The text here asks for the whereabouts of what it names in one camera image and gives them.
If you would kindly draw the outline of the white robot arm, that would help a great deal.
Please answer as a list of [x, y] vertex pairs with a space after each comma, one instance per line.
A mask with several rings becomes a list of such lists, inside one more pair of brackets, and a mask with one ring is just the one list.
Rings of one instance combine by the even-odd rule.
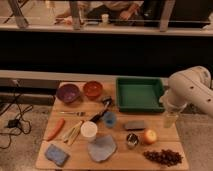
[[160, 97], [165, 114], [163, 126], [170, 128], [188, 104], [195, 105], [213, 118], [213, 90], [211, 73], [203, 66], [195, 66], [173, 73], [168, 78], [169, 88]]

